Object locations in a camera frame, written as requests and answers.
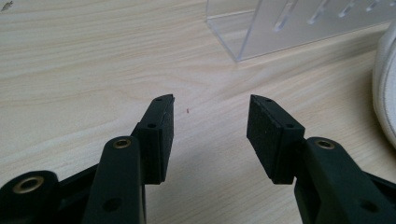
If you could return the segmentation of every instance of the light wood tabletop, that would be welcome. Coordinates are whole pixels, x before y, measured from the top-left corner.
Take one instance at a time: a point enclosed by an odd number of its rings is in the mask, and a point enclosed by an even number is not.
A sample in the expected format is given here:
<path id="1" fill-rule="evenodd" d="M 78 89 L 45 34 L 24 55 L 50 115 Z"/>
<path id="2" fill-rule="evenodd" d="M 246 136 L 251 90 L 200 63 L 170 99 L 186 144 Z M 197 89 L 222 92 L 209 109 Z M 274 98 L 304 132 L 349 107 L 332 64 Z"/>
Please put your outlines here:
<path id="1" fill-rule="evenodd" d="M 0 7 L 9 0 L 0 0 Z M 13 0 L 0 12 L 0 185 L 96 164 L 150 101 L 173 93 L 175 138 L 148 223 L 302 223 L 293 186 L 266 176 L 246 138 L 250 94 L 277 101 L 362 170 L 396 182 L 372 69 L 387 25 L 235 63 L 205 0 Z"/>

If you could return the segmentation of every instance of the white object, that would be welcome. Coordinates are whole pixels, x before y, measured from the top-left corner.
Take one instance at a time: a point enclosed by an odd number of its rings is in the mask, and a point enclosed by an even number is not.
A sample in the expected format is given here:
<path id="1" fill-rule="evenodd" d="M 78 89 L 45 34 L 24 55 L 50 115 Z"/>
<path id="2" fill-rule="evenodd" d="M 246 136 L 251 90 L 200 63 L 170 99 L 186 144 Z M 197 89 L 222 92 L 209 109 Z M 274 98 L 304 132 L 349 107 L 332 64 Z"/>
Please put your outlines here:
<path id="1" fill-rule="evenodd" d="M 381 127 L 396 148 L 396 21 L 379 40 L 373 72 L 373 96 Z"/>

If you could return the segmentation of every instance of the transparent plastic stand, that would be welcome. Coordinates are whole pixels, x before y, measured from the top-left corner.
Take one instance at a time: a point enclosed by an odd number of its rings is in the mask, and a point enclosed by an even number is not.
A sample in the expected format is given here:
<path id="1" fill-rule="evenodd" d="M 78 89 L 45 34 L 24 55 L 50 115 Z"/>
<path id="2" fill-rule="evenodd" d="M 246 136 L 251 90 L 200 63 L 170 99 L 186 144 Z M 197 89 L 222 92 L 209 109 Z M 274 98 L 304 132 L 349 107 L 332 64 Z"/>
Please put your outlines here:
<path id="1" fill-rule="evenodd" d="M 207 23 L 236 61 L 396 19 L 396 0 L 208 0 Z"/>

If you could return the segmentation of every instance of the wood grain surface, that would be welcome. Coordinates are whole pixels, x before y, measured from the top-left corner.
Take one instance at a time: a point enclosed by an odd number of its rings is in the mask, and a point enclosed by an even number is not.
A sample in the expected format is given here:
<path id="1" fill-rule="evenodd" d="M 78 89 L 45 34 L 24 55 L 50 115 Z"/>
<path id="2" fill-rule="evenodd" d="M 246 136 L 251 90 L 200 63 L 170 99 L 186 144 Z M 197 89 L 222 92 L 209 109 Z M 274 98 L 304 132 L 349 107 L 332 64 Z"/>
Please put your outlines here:
<path id="1" fill-rule="evenodd" d="M 249 95 L 276 100 L 305 137 L 331 138 L 396 182 L 372 102 L 386 28 L 235 63 L 204 0 L 14 0 L 0 12 L 0 185 L 94 165 L 153 98 L 173 93 L 175 139 L 165 183 L 147 186 L 148 223 L 301 223 L 293 186 L 273 185 L 246 139 Z"/>

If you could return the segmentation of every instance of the bolt hole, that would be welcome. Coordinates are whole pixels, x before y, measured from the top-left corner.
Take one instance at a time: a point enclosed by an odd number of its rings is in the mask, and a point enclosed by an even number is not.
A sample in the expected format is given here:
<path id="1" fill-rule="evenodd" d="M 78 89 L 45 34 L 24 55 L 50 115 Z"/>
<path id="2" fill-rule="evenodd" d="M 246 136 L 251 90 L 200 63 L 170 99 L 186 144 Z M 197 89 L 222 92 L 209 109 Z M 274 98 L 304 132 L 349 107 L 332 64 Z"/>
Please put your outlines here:
<path id="1" fill-rule="evenodd" d="M 113 143 L 114 148 L 125 148 L 131 145 L 131 140 L 129 139 L 120 139 Z"/>
<path id="2" fill-rule="evenodd" d="M 334 149 L 335 148 L 335 145 L 333 143 L 325 141 L 325 140 L 318 140 L 316 142 L 316 144 L 319 147 L 322 147 L 322 148 L 325 148 L 325 149 Z"/>
<path id="3" fill-rule="evenodd" d="M 106 212 L 114 212 L 121 207 L 122 200 L 120 198 L 112 198 L 103 204 L 103 210 Z"/>
<path id="4" fill-rule="evenodd" d="M 378 207 L 374 203 L 372 203 L 372 202 L 370 202 L 368 200 L 360 199 L 359 200 L 359 205 L 363 209 L 365 209 L 366 211 L 369 211 L 371 213 L 377 213 L 378 210 L 379 210 Z"/>
<path id="5" fill-rule="evenodd" d="M 44 177 L 40 175 L 30 176 L 23 179 L 13 188 L 13 191 L 18 194 L 24 194 L 38 189 L 44 183 Z"/>

